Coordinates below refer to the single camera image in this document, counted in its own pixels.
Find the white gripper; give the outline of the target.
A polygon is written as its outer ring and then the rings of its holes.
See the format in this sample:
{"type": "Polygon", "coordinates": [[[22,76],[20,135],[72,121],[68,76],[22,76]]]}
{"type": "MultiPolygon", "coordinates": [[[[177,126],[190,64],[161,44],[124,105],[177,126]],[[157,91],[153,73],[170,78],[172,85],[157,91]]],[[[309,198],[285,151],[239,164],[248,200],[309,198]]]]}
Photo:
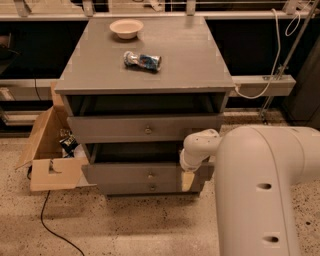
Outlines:
{"type": "Polygon", "coordinates": [[[187,192],[191,189],[195,174],[203,160],[206,158],[204,154],[189,153],[186,149],[183,149],[180,153],[180,165],[184,170],[181,173],[181,189],[183,192],[187,192]]]}

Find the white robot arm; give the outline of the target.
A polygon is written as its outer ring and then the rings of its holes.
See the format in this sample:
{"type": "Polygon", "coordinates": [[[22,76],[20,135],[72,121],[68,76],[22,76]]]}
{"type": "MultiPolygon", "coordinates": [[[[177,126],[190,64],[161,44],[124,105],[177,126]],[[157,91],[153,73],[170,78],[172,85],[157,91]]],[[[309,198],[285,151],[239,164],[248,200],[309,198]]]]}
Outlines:
{"type": "Polygon", "coordinates": [[[290,187],[320,178],[320,131],[241,126],[184,139],[182,190],[214,159],[220,256],[301,256],[290,187]]]}

